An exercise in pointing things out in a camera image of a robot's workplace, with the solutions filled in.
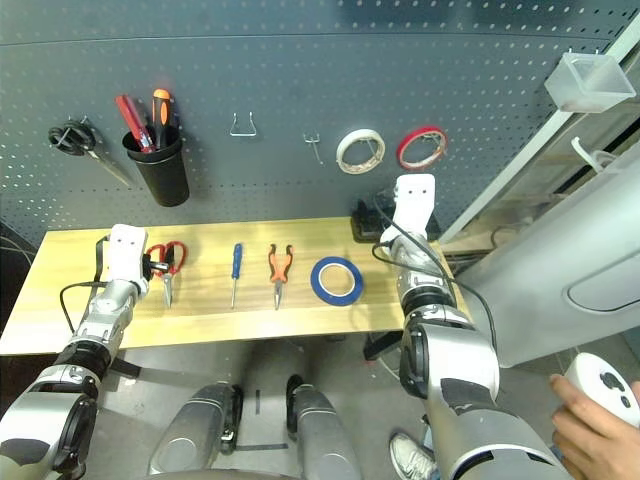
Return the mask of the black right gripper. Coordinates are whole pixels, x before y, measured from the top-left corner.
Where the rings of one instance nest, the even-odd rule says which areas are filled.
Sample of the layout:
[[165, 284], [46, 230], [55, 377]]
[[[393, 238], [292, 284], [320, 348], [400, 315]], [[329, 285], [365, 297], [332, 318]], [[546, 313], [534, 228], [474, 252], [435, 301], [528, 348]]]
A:
[[396, 202], [390, 191], [383, 190], [375, 193], [373, 205], [382, 223], [390, 223], [393, 220]]

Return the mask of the person's hand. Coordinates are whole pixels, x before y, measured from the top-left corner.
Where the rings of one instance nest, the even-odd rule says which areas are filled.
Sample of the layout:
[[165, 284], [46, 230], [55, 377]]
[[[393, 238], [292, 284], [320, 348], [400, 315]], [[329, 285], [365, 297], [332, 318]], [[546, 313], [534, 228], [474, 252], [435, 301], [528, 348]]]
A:
[[550, 377], [561, 407], [552, 415], [553, 443], [575, 479], [637, 479], [639, 429], [594, 402], [564, 376]]

